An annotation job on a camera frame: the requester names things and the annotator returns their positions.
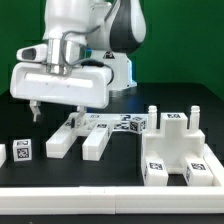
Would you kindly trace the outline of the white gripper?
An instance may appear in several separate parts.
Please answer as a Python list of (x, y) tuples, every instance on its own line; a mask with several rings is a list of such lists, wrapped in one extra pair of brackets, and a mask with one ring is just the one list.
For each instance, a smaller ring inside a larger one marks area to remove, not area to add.
[(77, 105), (71, 114), (71, 128), (79, 128), (86, 107), (105, 108), (109, 102), (110, 69), (81, 67), (70, 75), (53, 75), (46, 67), (34, 63), (18, 63), (12, 73), (10, 93), (14, 98), (31, 100), (33, 121), (40, 119), (40, 102)]

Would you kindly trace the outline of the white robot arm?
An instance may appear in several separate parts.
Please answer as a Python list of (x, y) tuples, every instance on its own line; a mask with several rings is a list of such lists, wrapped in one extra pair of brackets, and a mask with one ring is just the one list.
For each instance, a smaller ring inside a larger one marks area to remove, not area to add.
[(44, 42), (17, 51), (10, 93), (35, 121), (43, 102), (104, 108), (116, 71), (85, 51), (130, 54), (145, 36), (139, 0), (46, 0)]

